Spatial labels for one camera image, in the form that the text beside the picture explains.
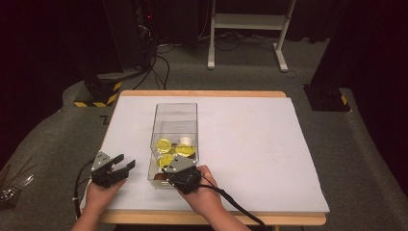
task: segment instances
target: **wooden table edge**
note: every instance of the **wooden table edge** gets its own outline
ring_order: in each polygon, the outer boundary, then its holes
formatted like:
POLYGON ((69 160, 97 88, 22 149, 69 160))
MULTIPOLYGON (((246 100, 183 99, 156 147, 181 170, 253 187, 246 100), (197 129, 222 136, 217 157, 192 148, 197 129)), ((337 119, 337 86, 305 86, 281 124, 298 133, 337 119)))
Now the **wooden table edge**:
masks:
POLYGON ((279 90, 124 90, 120 96, 286 97, 279 90))
MULTIPOLYGON (((255 221, 241 214, 231 212, 246 225, 258 225, 255 221)), ((312 226, 326 223, 325 213, 252 213, 266 225, 312 226)), ((102 223, 115 224, 208 224, 202 216, 193 211, 136 211, 108 210, 101 219, 102 223)))

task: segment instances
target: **black and yellow hazard tape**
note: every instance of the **black and yellow hazard tape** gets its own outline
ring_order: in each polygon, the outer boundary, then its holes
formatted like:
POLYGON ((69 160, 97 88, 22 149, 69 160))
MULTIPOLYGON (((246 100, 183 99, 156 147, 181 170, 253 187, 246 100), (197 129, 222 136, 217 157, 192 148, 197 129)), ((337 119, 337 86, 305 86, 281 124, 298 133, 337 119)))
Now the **black and yellow hazard tape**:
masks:
POLYGON ((74 100, 74 104, 75 104, 75 106, 80 107, 80 108, 109 107, 115 102, 121 85, 122 85, 122 82, 118 82, 112 87, 112 90, 109 90, 109 92, 104 92, 104 100, 103 101, 93 100, 92 97, 83 97, 83 98, 76 98, 74 100))

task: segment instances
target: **person's right hand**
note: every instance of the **person's right hand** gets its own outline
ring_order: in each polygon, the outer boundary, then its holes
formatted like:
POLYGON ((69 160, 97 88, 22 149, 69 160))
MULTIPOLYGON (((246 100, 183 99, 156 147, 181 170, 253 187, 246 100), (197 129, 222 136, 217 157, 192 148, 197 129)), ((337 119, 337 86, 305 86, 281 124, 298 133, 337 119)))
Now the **person's right hand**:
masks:
MULTIPOLYGON (((207 166, 197 168, 203 176, 200 182, 201 185, 211 186, 211 184, 206 180, 208 179, 214 186, 217 186, 216 179, 214 179, 207 166)), ((219 193, 212 189, 198 188, 195 192, 191 192, 189 194, 183 194, 182 192, 179 193, 190 204, 191 208, 204 218, 210 214, 225 211, 221 204, 219 193)))

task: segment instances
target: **white metal table frame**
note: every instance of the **white metal table frame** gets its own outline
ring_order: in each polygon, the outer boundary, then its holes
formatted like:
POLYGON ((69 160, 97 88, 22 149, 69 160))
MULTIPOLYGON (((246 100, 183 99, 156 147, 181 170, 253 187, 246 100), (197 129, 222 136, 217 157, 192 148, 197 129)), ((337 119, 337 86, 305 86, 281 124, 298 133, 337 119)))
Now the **white metal table frame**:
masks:
POLYGON ((291 22, 293 8, 296 0, 291 0, 288 11, 283 15, 267 14, 240 14, 240 13, 216 13, 216 0, 213 0, 211 17, 210 47, 208 52, 208 68, 216 67, 215 36, 216 28, 225 29, 251 29, 281 31, 279 40, 273 44, 273 51, 282 72, 288 71, 285 58, 282 54, 282 45, 291 22))

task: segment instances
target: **clear plastic box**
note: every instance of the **clear plastic box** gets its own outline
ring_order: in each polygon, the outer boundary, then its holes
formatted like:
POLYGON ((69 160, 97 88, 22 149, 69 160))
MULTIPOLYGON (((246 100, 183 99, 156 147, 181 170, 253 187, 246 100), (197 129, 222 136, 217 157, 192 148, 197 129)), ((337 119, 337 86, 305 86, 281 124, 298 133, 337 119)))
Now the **clear plastic box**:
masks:
POLYGON ((156 189, 173 189, 162 167, 175 155, 199 160, 197 104, 157 104, 150 149, 147 179, 156 189))

